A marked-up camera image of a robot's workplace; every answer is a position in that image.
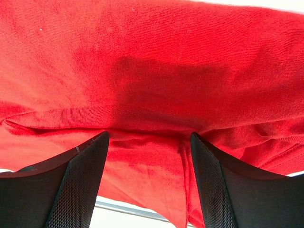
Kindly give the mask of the red t-shirt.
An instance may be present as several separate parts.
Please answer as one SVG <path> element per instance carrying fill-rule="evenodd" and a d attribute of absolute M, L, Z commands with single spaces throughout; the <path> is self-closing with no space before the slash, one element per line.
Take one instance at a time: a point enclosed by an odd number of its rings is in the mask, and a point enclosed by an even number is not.
<path fill-rule="evenodd" d="M 190 135 L 267 171 L 304 169 L 304 16 L 185 0 L 3 0 L 0 166 L 99 132 L 99 195 L 204 226 Z"/>

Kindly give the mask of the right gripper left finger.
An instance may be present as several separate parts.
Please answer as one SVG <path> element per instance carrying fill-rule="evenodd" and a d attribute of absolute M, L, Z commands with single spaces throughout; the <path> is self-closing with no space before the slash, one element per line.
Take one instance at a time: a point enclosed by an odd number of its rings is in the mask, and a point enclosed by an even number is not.
<path fill-rule="evenodd" d="M 109 147 L 102 132 L 81 145 L 0 175 L 3 228 L 87 228 Z"/>

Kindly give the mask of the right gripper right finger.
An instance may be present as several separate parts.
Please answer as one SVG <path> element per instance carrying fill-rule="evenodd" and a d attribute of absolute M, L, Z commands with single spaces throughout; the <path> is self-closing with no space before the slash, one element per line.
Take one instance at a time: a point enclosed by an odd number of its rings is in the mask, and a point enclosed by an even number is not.
<path fill-rule="evenodd" d="M 205 227 L 303 227 L 303 175 L 289 177 L 254 167 L 196 133 L 190 147 Z"/>

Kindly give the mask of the aluminium table frame rail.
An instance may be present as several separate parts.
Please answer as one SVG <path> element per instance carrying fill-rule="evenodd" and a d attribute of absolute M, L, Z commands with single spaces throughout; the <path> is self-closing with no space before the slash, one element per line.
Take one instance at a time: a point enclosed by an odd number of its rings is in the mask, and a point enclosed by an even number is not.
<path fill-rule="evenodd" d="M 169 223 L 169 221 L 165 217 L 161 216 L 159 213 L 151 209 L 146 209 L 143 207 L 136 206 L 134 204 L 129 204 L 100 196 L 97 196 L 96 198 L 95 207 Z"/>

